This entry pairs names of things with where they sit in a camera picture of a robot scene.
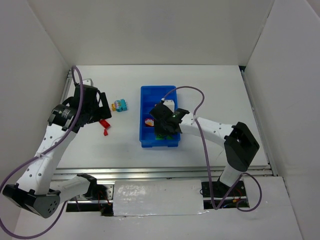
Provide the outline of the green rounded lego brick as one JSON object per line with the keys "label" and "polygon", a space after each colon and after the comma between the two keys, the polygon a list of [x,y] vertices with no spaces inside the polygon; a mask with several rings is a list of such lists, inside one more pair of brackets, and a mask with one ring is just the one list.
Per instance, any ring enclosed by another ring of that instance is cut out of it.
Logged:
{"label": "green rounded lego brick", "polygon": [[161,135],[161,134],[158,134],[158,135],[156,135],[155,139],[156,140],[164,140],[165,137],[163,135]]}

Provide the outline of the red sloped lego piece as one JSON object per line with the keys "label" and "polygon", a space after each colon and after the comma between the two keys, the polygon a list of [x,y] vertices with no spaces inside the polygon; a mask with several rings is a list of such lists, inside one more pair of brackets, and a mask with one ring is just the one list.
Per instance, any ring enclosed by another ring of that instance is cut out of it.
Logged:
{"label": "red sloped lego piece", "polygon": [[99,123],[104,129],[108,129],[111,126],[105,119],[100,120]]}

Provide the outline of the red flower lego brick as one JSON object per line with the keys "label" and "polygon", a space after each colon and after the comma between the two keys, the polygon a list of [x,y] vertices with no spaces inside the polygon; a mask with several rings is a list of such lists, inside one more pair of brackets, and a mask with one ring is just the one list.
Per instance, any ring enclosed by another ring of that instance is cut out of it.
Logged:
{"label": "red flower lego brick", "polygon": [[155,126],[155,120],[153,119],[153,118],[146,118],[145,120],[144,120],[144,125],[146,126],[146,127],[154,127]]}

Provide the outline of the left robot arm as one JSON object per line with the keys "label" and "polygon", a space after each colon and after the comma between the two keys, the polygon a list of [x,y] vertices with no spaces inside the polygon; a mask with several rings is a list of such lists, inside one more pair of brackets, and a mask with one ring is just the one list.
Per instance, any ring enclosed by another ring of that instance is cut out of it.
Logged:
{"label": "left robot arm", "polygon": [[45,219],[52,216],[60,203],[77,196],[88,200],[106,198],[108,189],[97,179],[79,173],[69,180],[53,184],[54,172],[80,128],[109,119],[111,111],[106,94],[90,85],[76,85],[74,95],[57,105],[51,112],[44,138],[27,167],[15,184],[6,184],[3,195],[18,207]]}

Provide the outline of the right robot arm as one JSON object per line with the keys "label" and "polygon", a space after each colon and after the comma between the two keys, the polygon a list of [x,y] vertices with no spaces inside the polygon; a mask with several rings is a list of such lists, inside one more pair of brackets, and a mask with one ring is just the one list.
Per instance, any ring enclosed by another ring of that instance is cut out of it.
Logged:
{"label": "right robot arm", "polygon": [[223,124],[193,115],[188,110],[177,108],[171,111],[163,103],[149,112],[167,135],[189,134],[221,146],[226,155],[225,166],[218,182],[230,188],[245,173],[256,156],[260,145],[243,122]]}

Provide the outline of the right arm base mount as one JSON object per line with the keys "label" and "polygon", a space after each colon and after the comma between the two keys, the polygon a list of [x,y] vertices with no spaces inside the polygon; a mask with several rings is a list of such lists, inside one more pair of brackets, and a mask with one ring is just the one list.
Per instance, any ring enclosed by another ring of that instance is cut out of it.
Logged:
{"label": "right arm base mount", "polygon": [[[214,204],[216,206],[219,205],[221,199],[226,194],[228,188],[222,187],[219,185],[217,181],[212,182],[213,193],[214,193]],[[210,186],[208,181],[201,182],[201,189],[199,193],[203,197],[203,208],[205,210],[213,209],[211,194],[210,194]],[[240,180],[237,185],[232,189],[232,191],[228,194],[222,205],[221,209],[231,209],[236,208],[236,204],[239,202],[240,208],[249,208],[249,202],[247,200],[247,192],[245,188],[245,184],[242,180]]]}

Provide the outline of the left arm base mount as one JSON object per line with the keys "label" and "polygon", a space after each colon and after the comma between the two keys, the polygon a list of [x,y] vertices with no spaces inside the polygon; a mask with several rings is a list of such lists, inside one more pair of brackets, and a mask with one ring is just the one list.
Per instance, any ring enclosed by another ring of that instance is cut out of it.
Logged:
{"label": "left arm base mount", "polygon": [[98,213],[104,217],[113,217],[114,184],[103,184],[92,197],[77,195],[68,201],[67,213]]}

